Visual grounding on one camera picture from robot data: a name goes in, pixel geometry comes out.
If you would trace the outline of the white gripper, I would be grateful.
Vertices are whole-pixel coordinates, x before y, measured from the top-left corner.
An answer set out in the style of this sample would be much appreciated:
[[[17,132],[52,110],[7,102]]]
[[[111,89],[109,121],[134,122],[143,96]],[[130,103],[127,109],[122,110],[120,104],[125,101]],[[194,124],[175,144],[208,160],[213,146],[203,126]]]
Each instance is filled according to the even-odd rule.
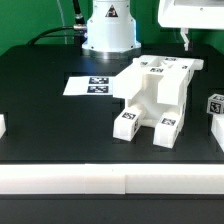
[[[188,51],[188,28],[224,30],[224,0],[160,0],[158,22],[162,27],[181,28]]]

